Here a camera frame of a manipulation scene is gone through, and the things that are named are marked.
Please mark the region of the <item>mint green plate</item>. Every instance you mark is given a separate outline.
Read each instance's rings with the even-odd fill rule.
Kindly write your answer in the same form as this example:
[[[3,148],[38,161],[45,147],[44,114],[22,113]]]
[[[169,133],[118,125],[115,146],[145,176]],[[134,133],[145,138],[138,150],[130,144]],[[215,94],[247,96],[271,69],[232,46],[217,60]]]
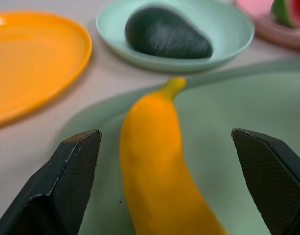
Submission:
[[[125,25],[137,10],[163,6],[192,23],[213,46],[210,59],[167,59],[139,53],[126,42]],[[96,16],[96,28],[109,49],[124,61],[150,71],[195,73],[223,65],[240,54],[254,37],[252,20],[235,6],[220,0],[116,0]]]

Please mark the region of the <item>watermelon slice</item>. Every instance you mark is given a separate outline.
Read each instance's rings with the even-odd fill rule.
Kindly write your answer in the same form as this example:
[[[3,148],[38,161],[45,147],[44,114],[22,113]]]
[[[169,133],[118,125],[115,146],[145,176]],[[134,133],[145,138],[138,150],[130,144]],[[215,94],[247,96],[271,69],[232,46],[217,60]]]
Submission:
[[[300,27],[300,0],[274,0],[271,12],[282,25]]]

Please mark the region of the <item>dark green avocado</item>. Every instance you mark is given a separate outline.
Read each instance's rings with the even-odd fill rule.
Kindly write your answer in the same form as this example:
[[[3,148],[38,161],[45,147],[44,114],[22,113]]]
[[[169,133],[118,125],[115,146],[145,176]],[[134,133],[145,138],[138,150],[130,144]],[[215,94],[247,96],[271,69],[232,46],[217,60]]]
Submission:
[[[126,41],[140,53],[170,59],[208,59],[213,46],[203,33],[175,11],[145,7],[130,16]]]

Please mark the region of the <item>yellow banana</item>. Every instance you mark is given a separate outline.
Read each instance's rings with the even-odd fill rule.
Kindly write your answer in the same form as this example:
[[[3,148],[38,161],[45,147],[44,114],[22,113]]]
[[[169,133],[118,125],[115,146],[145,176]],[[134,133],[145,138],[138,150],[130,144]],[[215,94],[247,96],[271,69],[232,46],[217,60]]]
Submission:
[[[229,235],[185,164],[174,104],[185,85],[175,77],[141,97],[121,128],[124,192],[136,235]]]

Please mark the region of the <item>pink plate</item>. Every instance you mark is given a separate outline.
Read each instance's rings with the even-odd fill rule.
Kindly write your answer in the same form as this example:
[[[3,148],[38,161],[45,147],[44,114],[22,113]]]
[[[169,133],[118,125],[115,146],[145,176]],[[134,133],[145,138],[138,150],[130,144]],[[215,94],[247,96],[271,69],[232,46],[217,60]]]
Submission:
[[[300,28],[279,24],[271,8],[274,0],[234,0],[234,4],[248,15],[255,26],[255,34],[277,46],[300,51]]]

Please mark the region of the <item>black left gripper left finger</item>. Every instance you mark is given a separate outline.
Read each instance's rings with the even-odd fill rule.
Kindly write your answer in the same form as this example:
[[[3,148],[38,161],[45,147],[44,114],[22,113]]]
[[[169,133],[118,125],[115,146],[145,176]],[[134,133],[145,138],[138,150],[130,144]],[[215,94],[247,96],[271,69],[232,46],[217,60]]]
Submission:
[[[101,143],[99,129],[62,141],[0,219],[0,235],[78,235]]]

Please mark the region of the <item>yellow plate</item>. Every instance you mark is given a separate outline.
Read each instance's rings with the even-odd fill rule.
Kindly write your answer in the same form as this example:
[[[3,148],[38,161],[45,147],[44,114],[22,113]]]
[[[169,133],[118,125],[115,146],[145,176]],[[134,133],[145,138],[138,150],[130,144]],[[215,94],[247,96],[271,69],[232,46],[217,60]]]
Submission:
[[[0,11],[0,128],[57,97],[83,72],[91,53],[88,30],[74,20]]]

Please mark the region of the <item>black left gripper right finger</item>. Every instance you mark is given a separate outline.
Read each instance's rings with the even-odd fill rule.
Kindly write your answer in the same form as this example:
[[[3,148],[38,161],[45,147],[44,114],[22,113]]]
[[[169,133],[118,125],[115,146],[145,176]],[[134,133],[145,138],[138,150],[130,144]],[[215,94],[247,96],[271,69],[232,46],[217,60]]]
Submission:
[[[249,193],[271,235],[300,235],[300,157],[282,140],[231,132]]]

